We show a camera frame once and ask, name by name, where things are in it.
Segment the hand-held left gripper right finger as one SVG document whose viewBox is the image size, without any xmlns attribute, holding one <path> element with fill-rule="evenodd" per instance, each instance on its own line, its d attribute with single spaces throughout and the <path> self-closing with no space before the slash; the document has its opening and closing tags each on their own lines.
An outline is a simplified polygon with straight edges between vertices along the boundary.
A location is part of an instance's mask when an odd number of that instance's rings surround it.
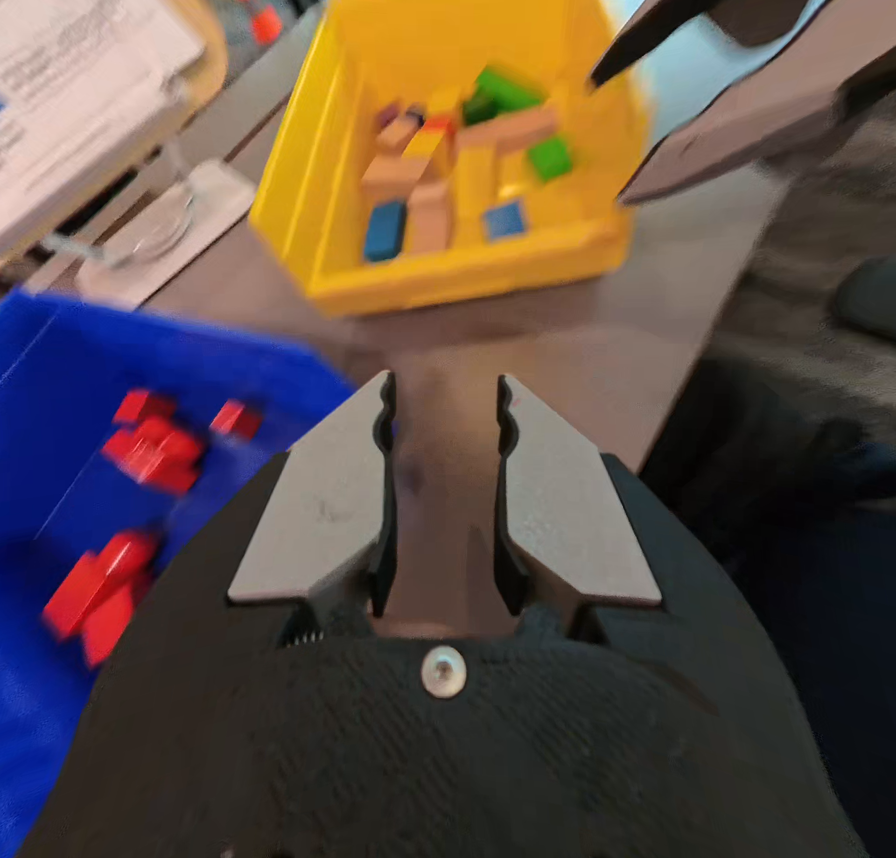
<svg viewBox="0 0 896 858">
<path fill-rule="evenodd" d="M 494 577 L 509 614 L 656 609 L 662 595 L 599 448 L 515 377 L 497 382 Z"/>
</svg>

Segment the blue plastic bin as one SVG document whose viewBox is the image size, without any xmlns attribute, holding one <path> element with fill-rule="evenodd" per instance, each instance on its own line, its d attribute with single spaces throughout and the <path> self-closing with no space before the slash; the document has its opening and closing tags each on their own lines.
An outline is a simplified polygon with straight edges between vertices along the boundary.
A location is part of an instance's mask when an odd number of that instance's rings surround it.
<svg viewBox="0 0 896 858">
<path fill-rule="evenodd" d="M 80 646 L 59 644 L 41 619 L 75 562 L 124 529 L 150 528 L 163 538 L 161 573 L 356 388 L 305 345 L 49 293 L 10 293 L 1 329 L 1 854 L 14 856 L 95 682 Z M 141 487 L 99 452 L 134 388 L 173 398 L 176 417 L 207 440 L 183 498 Z M 252 441 L 209 432 L 230 398 L 263 413 Z"/>
</svg>

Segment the orange traffic cone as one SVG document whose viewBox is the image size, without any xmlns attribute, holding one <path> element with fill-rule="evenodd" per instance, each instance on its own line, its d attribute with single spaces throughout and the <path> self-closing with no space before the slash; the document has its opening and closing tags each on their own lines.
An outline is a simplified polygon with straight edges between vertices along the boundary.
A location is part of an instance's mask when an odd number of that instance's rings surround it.
<svg viewBox="0 0 896 858">
<path fill-rule="evenodd" d="M 267 0 L 236 0 L 248 14 L 252 35 L 263 46 L 270 46 L 280 37 L 283 26 L 279 14 Z"/>
</svg>

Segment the pile of coloured wooden blocks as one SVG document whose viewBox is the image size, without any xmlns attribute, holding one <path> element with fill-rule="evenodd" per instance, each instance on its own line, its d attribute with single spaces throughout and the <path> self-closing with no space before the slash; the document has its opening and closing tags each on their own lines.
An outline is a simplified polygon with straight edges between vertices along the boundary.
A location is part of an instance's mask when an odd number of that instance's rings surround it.
<svg viewBox="0 0 896 858">
<path fill-rule="evenodd" d="M 377 204 L 407 203 L 397 258 L 522 236 L 531 227 L 526 197 L 574 169 L 546 93 L 494 65 L 480 71 L 469 95 L 444 89 L 429 103 L 392 104 L 377 125 L 360 188 L 367 222 Z"/>
</svg>

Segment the red wooden cube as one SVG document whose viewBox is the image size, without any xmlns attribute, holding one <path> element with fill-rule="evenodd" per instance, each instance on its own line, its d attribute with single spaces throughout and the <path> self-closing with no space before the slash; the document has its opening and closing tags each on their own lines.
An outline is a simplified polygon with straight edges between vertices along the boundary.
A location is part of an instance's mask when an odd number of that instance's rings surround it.
<svg viewBox="0 0 896 858">
<path fill-rule="evenodd" d="M 217 414 L 213 416 L 208 430 L 216 437 L 249 442 L 259 433 L 263 419 L 263 413 L 255 405 L 230 398 L 220 406 Z"/>
</svg>

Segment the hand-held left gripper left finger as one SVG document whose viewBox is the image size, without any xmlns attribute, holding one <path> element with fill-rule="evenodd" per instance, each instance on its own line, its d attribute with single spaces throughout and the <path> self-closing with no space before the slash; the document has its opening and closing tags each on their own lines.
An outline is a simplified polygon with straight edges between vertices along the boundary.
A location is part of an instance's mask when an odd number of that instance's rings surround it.
<svg viewBox="0 0 896 858">
<path fill-rule="evenodd" d="M 231 603 L 325 612 L 354 597 L 384 615 L 397 571 L 396 393 L 381 371 L 288 449 Z"/>
</svg>

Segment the person's right leg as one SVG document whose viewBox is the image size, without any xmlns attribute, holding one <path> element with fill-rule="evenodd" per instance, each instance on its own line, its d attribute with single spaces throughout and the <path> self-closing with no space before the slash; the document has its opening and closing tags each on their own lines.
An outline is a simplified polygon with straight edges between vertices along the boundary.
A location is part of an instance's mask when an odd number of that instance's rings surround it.
<svg viewBox="0 0 896 858">
<path fill-rule="evenodd" d="M 894 463 L 857 422 L 710 356 L 641 473 L 769 633 L 871 856 L 895 853 Z"/>
</svg>

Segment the white stand base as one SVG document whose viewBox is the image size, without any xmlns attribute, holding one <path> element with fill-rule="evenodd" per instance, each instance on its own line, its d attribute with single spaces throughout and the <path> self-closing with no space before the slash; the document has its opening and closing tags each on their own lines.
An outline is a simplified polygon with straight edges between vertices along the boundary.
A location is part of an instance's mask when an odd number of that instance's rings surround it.
<svg viewBox="0 0 896 858">
<path fill-rule="evenodd" d="M 104 261 L 83 261 L 76 291 L 87 302 L 140 308 L 243 219 L 254 196 L 252 181 L 225 162 L 199 164 L 106 243 Z"/>
</svg>

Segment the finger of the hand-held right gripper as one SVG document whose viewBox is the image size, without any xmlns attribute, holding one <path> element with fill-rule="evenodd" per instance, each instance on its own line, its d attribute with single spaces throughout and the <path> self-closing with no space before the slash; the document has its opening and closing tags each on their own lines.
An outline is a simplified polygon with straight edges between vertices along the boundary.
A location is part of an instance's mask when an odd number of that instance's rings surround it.
<svg viewBox="0 0 896 858">
<path fill-rule="evenodd" d="M 598 89 L 649 55 L 682 25 L 723 0 L 644 0 L 588 75 Z"/>
<path fill-rule="evenodd" d="M 651 150 L 624 205 L 822 143 L 894 91 L 895 0 L 826 0 L 760 68 Z"/>
</svg>

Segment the blue half-round wooden piece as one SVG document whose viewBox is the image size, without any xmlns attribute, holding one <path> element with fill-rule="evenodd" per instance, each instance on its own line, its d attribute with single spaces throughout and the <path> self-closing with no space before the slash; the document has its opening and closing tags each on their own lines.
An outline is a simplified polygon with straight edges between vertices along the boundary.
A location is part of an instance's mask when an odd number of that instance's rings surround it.
<svg viewBox="0 0 896 858">
<path fill-rule="evenodd" d="M 373 207 L 364 237 L 364 260 L 380 263 L 397 258 L 404 243 L 407 214 L 407 203 L 403 200 Z"/>
</svg>

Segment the red one-stud plastic brick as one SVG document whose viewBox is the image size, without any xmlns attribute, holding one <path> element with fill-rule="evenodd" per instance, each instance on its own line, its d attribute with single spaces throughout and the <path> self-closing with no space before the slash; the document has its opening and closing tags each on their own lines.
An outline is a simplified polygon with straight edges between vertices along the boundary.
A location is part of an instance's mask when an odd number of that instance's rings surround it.
<svg viewBox="0 0 896 858">
<path fill-rule="evenodd" d="M 153 584 L 161 546 L 153 532 L 126 529 L 87 551 L 45 604 L 41 619 L 58 642 L 79 640 L 94 671 L 110 657 Z"/>
</svg>

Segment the yellow plastic bin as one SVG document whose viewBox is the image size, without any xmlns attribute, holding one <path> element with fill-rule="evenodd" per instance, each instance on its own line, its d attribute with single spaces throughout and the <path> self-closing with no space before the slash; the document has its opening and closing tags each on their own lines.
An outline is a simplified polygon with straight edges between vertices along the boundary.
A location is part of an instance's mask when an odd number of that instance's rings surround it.
<svg viewBox="0 0 896 858">
<path fill-rule="evenodd" d="M 637 78 L 594 90 L 588 75 L 619 29 L 615 0 L 327 0 L 250 213 L 307 299 L 332 315 L 461 302 L 599 277 L 620 268 L 633 212 L 616 196 L 650 130 Z M 530 229 L 428 255 L 362 258 L 360 179 L 392 104 L 469 95 L 488 65 L 542 89 L 573 171 L 526 197 Z"/>
</svg>

